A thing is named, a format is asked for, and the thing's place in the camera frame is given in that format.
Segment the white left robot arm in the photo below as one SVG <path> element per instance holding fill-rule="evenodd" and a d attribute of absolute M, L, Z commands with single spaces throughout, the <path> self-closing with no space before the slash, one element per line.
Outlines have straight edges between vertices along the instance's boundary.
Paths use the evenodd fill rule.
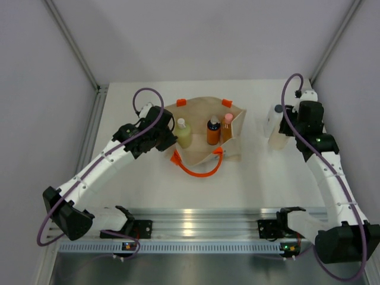
<path fill-rule="evenodd" d="M 134 230 L 132 214 L 122 206 L 95 208 L 90 201 L 119 170 L 140 155 L 156 148 L 164 151 L 176 142 L 173 114 L 151 103 L 138 114 L 136 124 L 121 126 L 103 151 L 80 173 L 58 189 L 48 187 L 42 194 L 52 221 L 69 240 L 77 240 L 88 232 L 116 232 L 125 238 Z"/>

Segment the green pump lotion bottle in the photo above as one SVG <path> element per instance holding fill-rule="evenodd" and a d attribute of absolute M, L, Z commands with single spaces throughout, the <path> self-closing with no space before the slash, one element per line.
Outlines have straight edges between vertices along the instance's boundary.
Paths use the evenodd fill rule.
<path fill-rule="evenodd" d="M 184 118 L 179 118 L 176 121 L 174 134 L 177 136 L 177 143 L 183 148 L 188 148 L 192 143 L 191 126 Z"/>

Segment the orange bottle blue spray top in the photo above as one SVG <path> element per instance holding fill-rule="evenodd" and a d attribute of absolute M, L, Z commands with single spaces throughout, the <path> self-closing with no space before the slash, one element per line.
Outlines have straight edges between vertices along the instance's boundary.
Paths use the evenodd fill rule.
<path fill-rule="evenodd" d="M 207 143 L 217 145 L 220 140 L 220 121 L 216 115 L 213 115 L 207 122 Z"/>

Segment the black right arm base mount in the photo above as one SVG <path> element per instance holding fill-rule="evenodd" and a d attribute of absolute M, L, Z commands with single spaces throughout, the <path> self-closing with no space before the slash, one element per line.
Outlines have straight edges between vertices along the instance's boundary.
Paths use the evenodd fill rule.
<path fill-rule="evenodd" d="M 304 238 L 300 233 L 286 229 L 274 219 L 257 220 L 257 226 L 260 239 L 276 240 L 284 238 Z"/>

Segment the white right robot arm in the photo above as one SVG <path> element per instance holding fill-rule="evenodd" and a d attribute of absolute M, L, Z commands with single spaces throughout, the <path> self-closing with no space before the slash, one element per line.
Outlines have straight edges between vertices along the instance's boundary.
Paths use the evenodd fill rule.
<path fill-rule="evenodd" d="M 320 102 L 286 105 L 279 132 L 295 138 L 321 192 L 327 221 L 302 207 L 287 207 L 277 213 L 276 228 L 284 236 L 297 232 L 312 242 L 324 264 L 367 261 L 379 244 L 379 225 L 370 224 L 354 200 L 335 138 L 324 132 L 323 115 Z"/>

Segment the white square bottle black cap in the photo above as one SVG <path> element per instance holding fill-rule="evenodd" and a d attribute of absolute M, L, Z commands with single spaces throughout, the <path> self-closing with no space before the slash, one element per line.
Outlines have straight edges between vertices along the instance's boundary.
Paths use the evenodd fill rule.
<path fill-rule="evenodd" d="M 264 122 L 264 137 L 269 138 L 275 127 L 280 126 L 283 118 L 283 108 L 280 104 L 273 104 L 267 114 Z"/>

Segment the beige canvas bag orange handles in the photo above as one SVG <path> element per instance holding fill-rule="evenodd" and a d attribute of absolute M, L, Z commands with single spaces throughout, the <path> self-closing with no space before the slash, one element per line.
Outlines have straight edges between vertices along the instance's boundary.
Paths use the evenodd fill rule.
<path fill-rule="evenodd" d="M 241 132 L 246 115 L 245 109 L 235 106 L 231 100 L 216 97 L 178 99 L 176 103 L 167 105 L 165 109 L 173 114 L 175 120 L 184 118 L 191 126 L 191 145 L 183 149 L 176 143 L 170 155 L 170 161 L 187 174 L 206 178 L 215 174 L 223 162 L 241 159 Z M 220 127 L 219 143 L 209 145 L 207 122 L 216 115 L 221 124 L 227 113 L 233 115 L 232 138 L 223 144 Z"/>

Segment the cream cylindrical bottle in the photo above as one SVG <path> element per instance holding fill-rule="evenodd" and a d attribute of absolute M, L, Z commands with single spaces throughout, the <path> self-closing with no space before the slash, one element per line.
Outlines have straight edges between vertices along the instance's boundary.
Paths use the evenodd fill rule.
<path fill-rule="evenodd" d="M 268 145 L 273 150 L 282 150 L 288 143 L 290 137 L 274 130 L 268 139 Z"/>

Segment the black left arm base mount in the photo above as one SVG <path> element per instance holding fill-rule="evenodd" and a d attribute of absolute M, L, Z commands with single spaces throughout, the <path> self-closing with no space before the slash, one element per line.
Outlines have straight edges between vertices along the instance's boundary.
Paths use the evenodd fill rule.
<path fill-rule="evenodd" d="M 125 238 L 150 239 L 153 229 L 152 220 L 130 220 L 119 231 L 102 230 L 101 239 Z"/>

